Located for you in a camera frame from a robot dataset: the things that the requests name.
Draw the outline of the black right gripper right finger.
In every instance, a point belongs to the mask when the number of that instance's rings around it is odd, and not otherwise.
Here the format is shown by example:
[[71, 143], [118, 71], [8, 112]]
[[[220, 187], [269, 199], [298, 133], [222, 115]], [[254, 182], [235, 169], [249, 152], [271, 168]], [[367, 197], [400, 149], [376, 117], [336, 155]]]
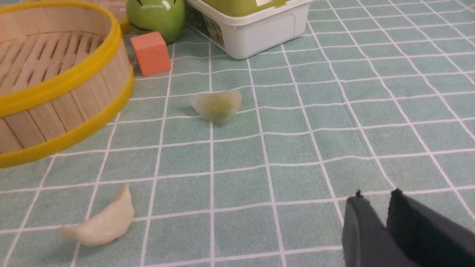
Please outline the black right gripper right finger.
[[474, 232], [431, 208], [391, 192], [387, 231], [404, 255], [419, 267], [473, 267]]

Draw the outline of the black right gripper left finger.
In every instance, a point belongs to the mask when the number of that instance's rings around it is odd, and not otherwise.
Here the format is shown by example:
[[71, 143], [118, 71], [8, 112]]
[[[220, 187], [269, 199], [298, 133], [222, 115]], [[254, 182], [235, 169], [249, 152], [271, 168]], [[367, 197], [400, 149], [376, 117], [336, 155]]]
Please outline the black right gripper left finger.
[[415, 267], [394, 242], [361, 191], [346, 199], [342, 233], [347, 267]]

